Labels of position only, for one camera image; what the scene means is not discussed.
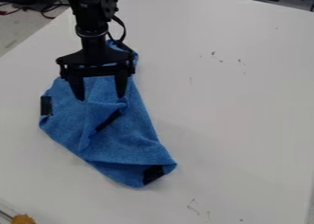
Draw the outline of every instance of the cable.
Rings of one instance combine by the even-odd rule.
[[[60,6],[69,6],[69,4],[64,4],[61,0],[57,0],[59,4],[55,5],[54,3],[52,5],[47,5],[43,9],[41,9],[40,13],[42,14],[43,17],[46,17],[47,19],[54,19],[56,17],[50,17],[45,15],[45,13],[50,12]]]
[[[109,38],[111,39],[111,41],[117,46],[118,43],[117,43],[117,41],[112,37],[111,33],[108,31],[107,34],[108,34]]]
[[[29,6],[22,6],[16,10],[13,10],[13,11],[10,11],[10,12],[7,12],[7,11],[1,11],[0,10],[0,16],[6,16],[6,15],[10,15],[10,14],[14,14],[16,12],[18,12],[19,10],[23,10],[23,11],[28,11],[29,9],[32,9],[34,11],[38,11],[41,13],[41,15],[43,17],[46,17],[47,19],[54,19],[55,17],[50,17],[50,16],[47,16],[46,13],[60,7],[60,6],[69,6],[69,4],[65,4],[62,2],[62,0],[56,0],[58,2],[58,4],[55,4],[55,2],[53,2],[52,4],[50,5],[47,5],[45,6],[44,8],[42,8],[41,10],[35,10],[35,9],[32,9],[30,8]],[[6,6],[6,5],[11,5],[11,4],[14,4],[14,3],[11,3],[11,2],[8,2],[8,3],[3,3],[1,4],[0,6]]]

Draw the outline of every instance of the black cable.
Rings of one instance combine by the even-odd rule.
[[[7,2],[7,3],[1,4],[0,6],[6,6],[6,5],[11,5],[11,4],[12,4],[12,3]],[[16,10],[13,10],[13,11],[10,11],[10,12],[1,11],[1,12],[2,12],[1,15],[2,15],[2,16],[11,15],[11,14],[14,14],[14,13],[18,12],[19,10],[21,10],[21,8],[18,8],[18,9],[16,9]]]
[[[112,17],[112,20],[114,20],[115,22],[117,22],[117,23],[123,28],[123,34],[122,34],[121,38],[119,39],[119,41],[120,41],[121,43],[123,43],[124,38],[127,37],[127,28],[126,28],[126,26],[124,25],[124,22],[123,22],[120,18],[118,18],[118,17],[116,17],[116,16],[113,16],[113,17]]]
[[[54,10],[54,9],[56,9],[56,8],[58,8],[58,7],[60,7],[60,6],[69,6],[69,4],[64,4],[64,3],[62,2],[62,0],[57,0],[57,1],[59,2],[59,4],[55,5],[55,4],[53,3],[53,4],[51,4],[51,5],[47,5],[47,6],[45,6],[43,9],[41,9],[40,13],[41,13],[44,17],[46,17],[47,19],[54,19],[54,18],[56,18],[56,17],[47,16],[47,15],[45,15],[45,13],[50,12],[50,11],[52,11],[52,10]]]
[[[118,43],[117,43],[117,41],[111,36],[111,33],[108,31],[107,34],[108,34],[109,38],[111,39],[111,41],[117,46]]]

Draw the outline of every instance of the towel fold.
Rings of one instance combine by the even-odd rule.
[[[49,100],[50,113],[41,111],[39,126],[53,140],[124,185],[142,187],[175,168],[132,77],[121,98],[114,76],[84,78],[84,86],[85,100],[80,101],[57,78],[42,97]]]

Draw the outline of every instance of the black towel label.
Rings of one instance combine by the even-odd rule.
[[[144,185],[147,185],[162,176],[164,176],[163,166],[153,165],[144,171],[143,183]]]
[[[40,114],[42,116],[52,116],[52,98],[44,95],[40,98]]]

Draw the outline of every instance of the white table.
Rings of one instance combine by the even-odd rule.
[[[39,129],[54,60],[80,47],[67,11],[0,61],[0,197],[40,224],[305,223],[313,14],[247,0],[119,5],[137,86],[178,168],[130,189]]]

